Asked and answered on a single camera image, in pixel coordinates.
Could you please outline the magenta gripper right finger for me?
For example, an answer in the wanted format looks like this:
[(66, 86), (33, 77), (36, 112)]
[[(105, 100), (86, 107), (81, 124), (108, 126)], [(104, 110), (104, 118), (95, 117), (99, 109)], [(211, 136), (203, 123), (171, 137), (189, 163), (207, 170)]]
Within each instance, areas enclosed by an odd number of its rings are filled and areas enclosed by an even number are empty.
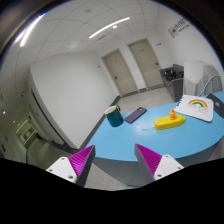
[(134, 154), (146, 184), (183, 169), (183, 166), (172, 156), (160, 155), (139, 144), (135, 145)]

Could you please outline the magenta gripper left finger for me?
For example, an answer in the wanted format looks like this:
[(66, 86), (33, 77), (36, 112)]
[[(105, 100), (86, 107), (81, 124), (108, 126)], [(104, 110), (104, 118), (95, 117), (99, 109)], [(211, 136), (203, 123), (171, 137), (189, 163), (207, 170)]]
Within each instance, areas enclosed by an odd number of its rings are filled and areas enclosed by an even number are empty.
[(84, 187), (94, 157), (95, 146), (91, 145), (70, 157), (60, 157), (46, 171)]

